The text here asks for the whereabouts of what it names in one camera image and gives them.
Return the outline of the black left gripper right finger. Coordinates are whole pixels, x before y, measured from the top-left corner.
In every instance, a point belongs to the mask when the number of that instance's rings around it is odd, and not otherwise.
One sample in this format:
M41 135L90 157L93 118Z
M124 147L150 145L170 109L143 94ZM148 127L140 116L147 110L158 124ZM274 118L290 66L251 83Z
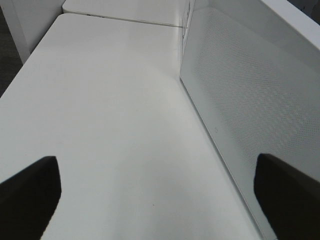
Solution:
M255 197L279 240L320 238L320 183L268 153L257 157Z

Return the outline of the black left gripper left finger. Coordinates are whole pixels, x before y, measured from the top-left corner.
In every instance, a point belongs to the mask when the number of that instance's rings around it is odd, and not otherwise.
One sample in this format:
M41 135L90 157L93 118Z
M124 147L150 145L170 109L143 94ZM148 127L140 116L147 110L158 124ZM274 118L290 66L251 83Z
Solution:
M45 156L0 184L0 238L39 240L62 194L55 156Z

